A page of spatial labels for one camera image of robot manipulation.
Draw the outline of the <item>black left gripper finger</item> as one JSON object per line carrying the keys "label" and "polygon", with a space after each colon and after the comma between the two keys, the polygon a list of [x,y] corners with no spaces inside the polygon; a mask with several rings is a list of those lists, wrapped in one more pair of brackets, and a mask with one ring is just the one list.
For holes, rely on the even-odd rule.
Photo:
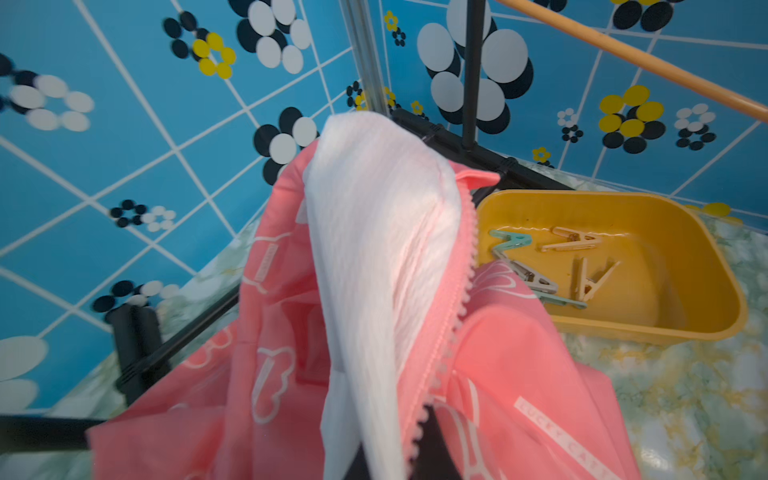
{"label": "black left gripper finger", "polygon": [[434,408],[428,406],[427,419],[420,423],[422,437],[416,442],[419,452],[413,461],[414,480],[460,480],[437,420]]}

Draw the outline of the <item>wooden clothespin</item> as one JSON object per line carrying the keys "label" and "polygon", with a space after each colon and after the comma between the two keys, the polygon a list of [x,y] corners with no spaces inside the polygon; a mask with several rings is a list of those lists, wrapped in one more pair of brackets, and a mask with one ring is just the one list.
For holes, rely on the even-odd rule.
{"label": "wooden clothespin", "polygon": [[577,275],[574,298],[579,302],[588,303],[606,284],[616,268],[620,265],[620,262],[609,262],[602,273],[593,276],[589,276],[587,258],[578,258],[575,264]]}
{"label": "wooden clothespin", "polygon": [[590,250],[597,248],[602,243],[602,240],[597,235],[580,230],[554,226],[551,228],[550,232],[553,235],[562,238],[562,241],[559,243],[541,245],[539,248],[541,252]]}

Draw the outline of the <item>mint green clothespin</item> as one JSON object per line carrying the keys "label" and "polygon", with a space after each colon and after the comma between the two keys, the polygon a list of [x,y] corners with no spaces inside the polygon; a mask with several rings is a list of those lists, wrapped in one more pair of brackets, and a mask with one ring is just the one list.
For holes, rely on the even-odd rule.
{"label": "mint green clothespin", "polygon": [[533,243],[531,235],[510,232],[505,230],[490,230],[489,235],[500,243],[494,245],[491,250],[493,252],[503,253],[508,250],[518,249],[530,246]]}

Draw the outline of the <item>pink jacket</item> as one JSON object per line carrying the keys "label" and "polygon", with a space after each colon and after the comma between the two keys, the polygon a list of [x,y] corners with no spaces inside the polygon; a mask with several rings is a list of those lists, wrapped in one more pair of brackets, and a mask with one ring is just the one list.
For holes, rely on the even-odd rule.
{"label": "pink jacket", "polygon": [[473,190],[387,117],[330,117],[279,177],[239,316],[117,418],[97,479],[413,479],[434,408],[461,479],[636,479],[610,379],[574,361]]}

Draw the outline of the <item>white clothespin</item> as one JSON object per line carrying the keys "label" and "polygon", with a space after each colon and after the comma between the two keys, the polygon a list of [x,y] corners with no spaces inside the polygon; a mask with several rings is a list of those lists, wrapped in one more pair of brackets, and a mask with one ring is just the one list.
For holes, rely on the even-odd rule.
{"label": "white clothespin", "polygon": [[533,268],[520,261],[510,259],[501,251],[493,250],[492,254],[496,259],[504,261],[531,290],[551,295],[556,295],[558,293],[558,285]]}

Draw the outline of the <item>wooden hanger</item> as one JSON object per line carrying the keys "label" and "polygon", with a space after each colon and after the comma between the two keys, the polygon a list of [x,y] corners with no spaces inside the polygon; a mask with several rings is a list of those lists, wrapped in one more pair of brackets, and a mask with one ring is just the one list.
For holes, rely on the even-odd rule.
{"label": "wooden hanger", "polygon": [[573,38],[588,43],[622,60],[721,103],[762,123],[767,122],[767,106],[732,90],[696,76],[669,62],[641,51],[559,13],[523,0],[502,0],[511,9],[549,25]]}

